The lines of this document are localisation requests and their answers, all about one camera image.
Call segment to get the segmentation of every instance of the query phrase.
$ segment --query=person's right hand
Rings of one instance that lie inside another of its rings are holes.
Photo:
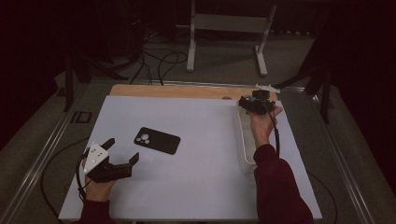
[[[271,113],[275,122],[276,116],[283,111],[283,108],[277,105],[274,105],[274,111]],[[250,115],[250,128],[253,133],[254,141],[256,143],[256,148],[270,144],[269,136],[271,131],[274,129],[274,124],[270,119],[268,114],[265,115],[257,115],[253,112],[248,112]]]

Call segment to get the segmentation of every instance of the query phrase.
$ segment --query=person's left hand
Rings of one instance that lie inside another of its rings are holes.
[[[85,162],[87,158],[85,158],[82,162],[82,167],[85,166]],[[85,184],[86,188],[86,200],[93,202],[107,202],[110,197],[111,189],[117,180],[112,180],[106,183],[96,183],[91,180],[87,175],[85,175]]]

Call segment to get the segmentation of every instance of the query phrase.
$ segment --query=red sleeve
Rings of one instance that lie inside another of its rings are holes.
[[[81,218],[73,224],[115,224],[108,213],[110,208],[110,201],[105,203],[93,202],[84,200],[84,207],[82,208]]]
[[[289,164],[280,159],[273,146],[257,148],[254,171],[257,186],[257,213],[265,224],[314,223],[311,211],[300,197]]]

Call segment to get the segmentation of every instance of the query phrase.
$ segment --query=gray carpet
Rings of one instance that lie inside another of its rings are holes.
[[[297,74],[298,69],[309,51],[314,39],[309,36],[282,35],[268,39],[264,49],[264,57],[269,72],[268,77],[260,77],[253,55],[253,46],[257,39],[244,41],[208,41],[199,39],[197,42],[195,70],[186,71],[186,63],[175,66],[165,77],[166,81],[218,83],[235,85],[276,84]],[[187,53],[188,39],[179,38],[175,42],[148,42],[147,52],[162,57],[174,49]],[[144,69],[137,83],[148,83],[148,73],[157,78],[159,60],[146,56],[148,70]],[[163,66],[166,71],[169,64]],[[138,64],[121,72],[132,77]],[[59,85],[64,84],[64,76],[58,77]],[[119,81],[97,75],[91,84],[76,82],[76,102],[71,110],[92,112],[89,123],[70,123],[70,117],[63,112],[64,98],[52,96],[35,115],[20,129],[14,138],[0,152],[0,211],[4,214],[11,203],[24,176],[35,162],[39,153],[49,151],[60,152],[48,166],[44,176],[44,190],[56,211],[60,211],[65,193],[70,184],[75,163],[87,143],[94,122],[100,112],[101,105],[109,94],[111,87]],[[303,87],[306,79],[293,86]],[[332,88],[329,126],[318,118],[316,105],[311,97],[302,93],[282,92],[279,99],[285,107],[290,126],[301,151],[301,155],[309,172],[323,219],[316,223],[396,223],[396,200],[380,173],[370,149],[367,147],[353,118],[347,111],[338,91]],[[64,130],[56,139],[55,146],[46,146],[59,120],[65,120]],[[337,159],[333,152],[332,141],[329,140],[329,129],[342,151],[350,173],[359,187],[362,198],[371,213],[373,221],[361,221],[360,213],[351,200],[351,190],[347,187]],[[39,180],[33,180],[32,191],[27,191],[21,201],[21,210],[17,211],[14,223],[56,223],[56,219],[43,200],[39,188]]]

